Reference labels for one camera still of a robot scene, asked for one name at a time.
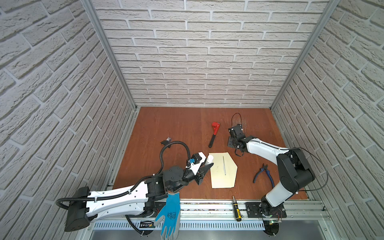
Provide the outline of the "white glue stick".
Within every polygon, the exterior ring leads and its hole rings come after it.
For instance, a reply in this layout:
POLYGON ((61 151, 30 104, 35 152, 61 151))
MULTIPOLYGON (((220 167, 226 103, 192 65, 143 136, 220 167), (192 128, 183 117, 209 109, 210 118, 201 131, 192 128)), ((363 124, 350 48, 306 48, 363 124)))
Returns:
POLYGON ((210 165, 213 163, 213 161, 214 161, 214 156, 208 155, 208 157, 206 158, 205 165, 210 165))

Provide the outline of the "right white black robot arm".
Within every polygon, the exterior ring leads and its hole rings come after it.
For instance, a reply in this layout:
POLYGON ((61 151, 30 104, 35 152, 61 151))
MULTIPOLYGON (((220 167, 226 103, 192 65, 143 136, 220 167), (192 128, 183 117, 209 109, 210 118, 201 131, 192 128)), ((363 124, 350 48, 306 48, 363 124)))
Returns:
POLYGON ((300 148, 278 147, 255 137, 246 137, 243 133, 231 133, 229 146, 243 153, 258 155, 278 167, 279 183, 261 200, 260 213, 264 217, 272 217, 286 200, 316 179, 300 148))

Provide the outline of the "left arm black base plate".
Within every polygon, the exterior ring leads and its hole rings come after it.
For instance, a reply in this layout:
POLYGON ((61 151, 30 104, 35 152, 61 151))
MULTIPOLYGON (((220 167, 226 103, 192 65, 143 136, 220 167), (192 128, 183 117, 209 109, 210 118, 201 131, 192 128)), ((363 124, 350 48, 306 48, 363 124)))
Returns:
POLYGON ((166 202, 148 202, 145 203, 144 212, 141 214, 128 215, 130 218, 154 218, 165 206, 166 202))

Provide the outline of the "cream yellow envelope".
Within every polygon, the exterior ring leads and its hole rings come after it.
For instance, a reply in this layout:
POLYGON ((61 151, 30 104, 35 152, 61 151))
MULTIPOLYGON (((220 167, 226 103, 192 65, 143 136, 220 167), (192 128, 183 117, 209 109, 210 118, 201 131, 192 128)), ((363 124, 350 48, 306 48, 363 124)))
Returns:
POLYGON ((229 153, 209 153, 213 157, 211 183, 213 189, 230 189, 235 186, 238 166, 229 153))

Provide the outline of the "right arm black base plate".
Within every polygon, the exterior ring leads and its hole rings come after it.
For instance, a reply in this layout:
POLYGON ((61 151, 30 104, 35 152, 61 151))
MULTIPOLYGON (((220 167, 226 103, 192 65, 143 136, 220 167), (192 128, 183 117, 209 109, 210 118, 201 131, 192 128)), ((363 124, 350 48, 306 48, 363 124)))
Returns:
POLYGON ((286 218, 287 213, 284 205, 270 207, 267 202, 246 202, 247 215, 249 218, 286 218))

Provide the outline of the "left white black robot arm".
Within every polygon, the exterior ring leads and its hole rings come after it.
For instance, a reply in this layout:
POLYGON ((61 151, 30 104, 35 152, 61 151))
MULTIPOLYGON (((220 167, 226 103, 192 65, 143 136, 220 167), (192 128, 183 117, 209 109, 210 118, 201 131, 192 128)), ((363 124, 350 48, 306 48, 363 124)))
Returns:
POLYGON ((56 204, 67 210, 65 232, 84 229, 90 223, 117 215, 149 217, 156 211, 156 202, 178 193, 190 182, 200 185, 213 166, 204 164, 198 170, 182 170, 173 166, 155 176, 145 177, 133 186, 110 191, 79 188, 72 197, 56 204))

